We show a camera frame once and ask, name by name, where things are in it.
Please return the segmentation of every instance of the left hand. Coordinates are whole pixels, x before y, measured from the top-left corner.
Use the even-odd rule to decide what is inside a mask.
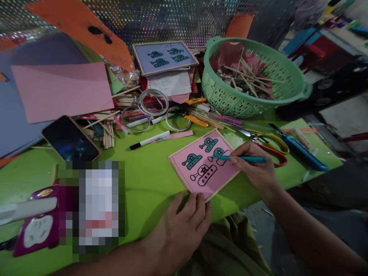
[[[178,272],[189,261],[210,227],[210,202],[204,203],[202,193],[191,194],[178,213],[183,196],[184,192],[181,192],[175,197],[156,228],[141,240],[147,259],[153,262],[152,275],[166,276]]]

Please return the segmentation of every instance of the white paper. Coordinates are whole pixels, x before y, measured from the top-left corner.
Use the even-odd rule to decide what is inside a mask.
[[[188,71],[171,71],[147,77],[147,88],[157,89],[165,96],[192,92]]]

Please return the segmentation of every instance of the black marker cap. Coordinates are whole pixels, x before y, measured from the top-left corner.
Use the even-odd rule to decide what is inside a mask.
[[[140,143],[136,143],[134,144],[133,146],[130,146],[130,150],[135,150],[136,148],[140,148],[141,147],[141,144]]]

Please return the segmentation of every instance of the red pliers handle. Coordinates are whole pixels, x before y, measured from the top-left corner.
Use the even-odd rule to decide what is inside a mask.
[[[287,164],[288,159],[286,158],[285,155],[281,154],[278,151],[275,151],[274,149],[271,149],[269,147],[263,146],[261,144],[259,144],[258,142],[254,141],[255,144],[257,144],[261,149],[268,151],[269,153],[273,153],[273,155],[275,157],[278,158],[278,160],[280,161],[280,163],[274,163],[275,168],[279,168],[279,167],[283,167]]]

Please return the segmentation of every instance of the teal pen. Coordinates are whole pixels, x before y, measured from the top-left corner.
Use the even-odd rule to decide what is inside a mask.
[[[247,161],[247,162],[251,162],[251,163],[266,163],[267,159],[265,157],[262,156],[238,156],[241,159]],[[215,155],[214,158],[220,159],[220,160],[226,160],[226,161],[230,161],[230,157],[229,156],[219,156],[219,155]]]

